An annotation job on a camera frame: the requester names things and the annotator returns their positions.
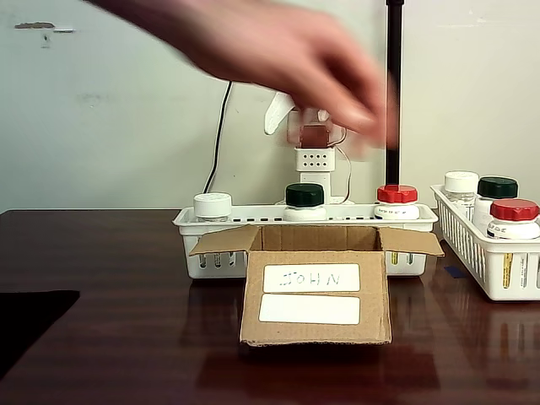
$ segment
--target hand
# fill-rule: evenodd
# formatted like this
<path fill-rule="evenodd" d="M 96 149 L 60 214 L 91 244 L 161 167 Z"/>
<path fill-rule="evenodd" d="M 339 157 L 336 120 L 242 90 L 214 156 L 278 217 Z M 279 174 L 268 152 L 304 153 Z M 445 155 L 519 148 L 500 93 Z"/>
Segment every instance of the hand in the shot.
<path fill-rule="evenodd" d="M 325 13 L 266 0 L 92 0 L 182 51 L 217 78 L 260 84 L 326 110 L 359 143 L 386 134 L 383 70 Z M 396 127 L 395 103 L 388 106 Z"/>

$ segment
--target plastic bottle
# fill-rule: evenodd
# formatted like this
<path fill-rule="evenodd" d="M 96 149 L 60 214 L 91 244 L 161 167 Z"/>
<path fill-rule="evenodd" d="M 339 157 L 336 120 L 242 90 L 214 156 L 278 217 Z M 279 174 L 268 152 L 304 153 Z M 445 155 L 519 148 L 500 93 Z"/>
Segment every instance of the plastic bottle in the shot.
<path fill-rule="evenodd" d="M 419 193 L 411 186 L 387 185 L 377 189 L 379 205 L 375 207 L 377 219 L 403 219 L 420 218 L 420 209 L 416 205 Z"/>
<path fill-rule="evenodd" d="M 495 200 L 517 197 L 517 181 L 506 177 L 482 177 L 478 182 L 478 195 L 474 202 L 472 223 L 482 235 L 488 235 L 488 225 L 493 220 L 490 209 Z"/>
<path fill-rule="evenodd" d="M 209 192 L 193 198 L 198 222 L 227 222 L 232 213 L 232 198 L 224 192 Z"/>
<path fill-rule="evenodd" d="M 530 240 L 540 237 L 537 223 L 540 209 L 535 202 L 518 198 L 496 200 L 491 204 L 493 221 L 488 225 L 488 237 L 492 239 Z M 516 253 L 520 260 L 521 287 L 527 286 L 527 254 Z M 513 253 L 505 253 L 503 259 L 503 288 L 510 287 Z"/>
<path fill-rule="evenodd" d="M 197 222 L 227 222 L 232 214 L 232 197 L 224 192 L 198 194 L 193 198 L 193 211 Z M 235 253 L 229 252 L 229 265 L 235 265 Z M 221 267 L 221 254 L 213 254 L 215 267 Z M 207 266 L 207 255 L 199 255 L 199 266 Z"/>
<path fill-rule="evenodd" d="M 540 209 L 535 202 L 519 198 L 493 201 L 490 213 L 493 220 L 488 225 L 492 239 L 528 240 L 540 237 L 536 222 Z"/>
<path fill-rule="evenodd" d="M 473 219 L 478 175 L 470 171 L 449 171 L 445 175 L 445 195 L 469 220 Z"/>
<path fill-rule="evenodd" d="M 323 207 L 324 190 L 320 184 L 295 183 L 285 190 L 287 208 L 283 221 L 326 221 L 327 211 Z"/>

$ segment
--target wooden table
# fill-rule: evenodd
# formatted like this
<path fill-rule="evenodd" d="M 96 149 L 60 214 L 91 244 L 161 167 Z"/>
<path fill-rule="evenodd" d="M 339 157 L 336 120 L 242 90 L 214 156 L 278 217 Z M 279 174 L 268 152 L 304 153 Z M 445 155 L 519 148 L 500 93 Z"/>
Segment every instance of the wooden table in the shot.
<path fill-rule="evenodd" d="M 487 301 L 447 246 L 390 280 L 391 345 L 239 356 L 242 282 L 191 282 L 175 214 L 0 216 L 0 292 L 67 290 L 0 294 L 0 359 L 58 317 L 0 404 L 540 403 L 540 304 Z"/>

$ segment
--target box flap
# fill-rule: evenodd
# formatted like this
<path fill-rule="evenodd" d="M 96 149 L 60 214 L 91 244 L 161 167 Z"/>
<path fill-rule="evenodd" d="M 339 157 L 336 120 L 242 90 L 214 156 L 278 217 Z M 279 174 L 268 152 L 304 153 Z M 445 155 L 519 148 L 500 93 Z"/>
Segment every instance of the box flap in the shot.
<path fill-rule="evenodd" d="M 205 234 L 201 236 L 189 256 L 205 253 L 225 253 L 228 251 L 249 251 L 259 232 L 259 227 L 246 225 Z"/>
<path fill-rule="evenodd" d="M 381 246 L 384 251 L 402 251 L 431 256 L 444 256 L 439 240 L 431 232 L 396 228 L 379 228 Z"/>

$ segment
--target white stand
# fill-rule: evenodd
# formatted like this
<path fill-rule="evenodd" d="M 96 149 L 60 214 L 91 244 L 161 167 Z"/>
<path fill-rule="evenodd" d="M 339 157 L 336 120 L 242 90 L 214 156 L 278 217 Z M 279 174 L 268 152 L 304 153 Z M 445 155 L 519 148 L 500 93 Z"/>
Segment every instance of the white stand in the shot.
<path fill-rule="evenodd" d="M 331 203 L 332 183 L 330 173 L 336 169 L 336 149 L 296 148 L 296 171 L 300 173 L 300 183 L 320 184 L 324 189 L 325 204 Z"/>

